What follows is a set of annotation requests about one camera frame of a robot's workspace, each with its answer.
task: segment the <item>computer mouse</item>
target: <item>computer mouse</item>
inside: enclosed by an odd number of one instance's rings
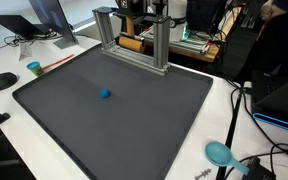
[[[0,91],[13,86],[17,82],[17,76],[13,73],[6,72],[0,74]]]

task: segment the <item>laptop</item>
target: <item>laptop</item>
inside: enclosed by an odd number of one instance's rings
[[[288,130],[288,78],[255,71],[252,113],[256,120]]]
[[[34,35],[46,35],[50,28],[42,24],[31,24],[21,15],[0,15],[0,25],[25,39],[33,39]]]

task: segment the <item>black mat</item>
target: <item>black mat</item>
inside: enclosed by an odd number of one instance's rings
[[[212,82],[175,67],[158,76],[96,46],[13,96],[90,178],[157,180],[166,176]],[[109,98],[100,98],[102,88]]]

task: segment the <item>blue ball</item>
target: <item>blue ball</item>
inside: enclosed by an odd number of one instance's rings
[[[101,98],[108,98],[110,96],[110,94],[111,94],[110,91],[107,89],[102,89],[101,93],[100,93]]]

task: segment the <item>white table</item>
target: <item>white table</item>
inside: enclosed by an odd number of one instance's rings
[[[32,45],[33,57],[22,61],[18,61],[19,47],[0,49],[0,73],[9,71],[19,76],[19,81],[15,85],[0,91],[0,113],[7,112],[11,115],[11,118],[2,123],[0,128],[37,179],[88,179],[12,97],[14,90],[35,78],[26,69],[28,63],[39,61],[42,66],[46,66],[70,54],[78,55],[100,43],[85,37],[78,37],[78,40],[80,45],[64,50],[58,49],[51,41],[35,42]],[[213,78],[213,86],[166,176],[167,180],[193,180],[194,176],[206,169],[212,170],[206,179],[216,177],[218,168],[205,158],[204,147],[209,141],[216,140],[224,143],[226,140],[232,118],[230,92],[233,88],[225,80]]]
[[[245,87],[251,87],[251,83],[247,82]],[[246,95],[246,102],[248,110],[251,110],[251,96]],[[288,143],[288,130],[257,121],[262,129],[268,134],[268,136],[275,143]],[[236,123],[236,129],[234,133],[234,139],[232,143],[232,152],[237,160],[241,160],[248,156],[268,153],[270,152],[272,144],[264,137],[260,130],[256,127],[251,117],[246,113],[244,108],[244,100],[241,102],[241,107]],[[270,157],[260,157],[261,165],[271,171]],[[288,180],[288,155],[278,154],[273,155],[274,171],[277,180]],[[242,174],[234,170],[228,179],[241,179]]]

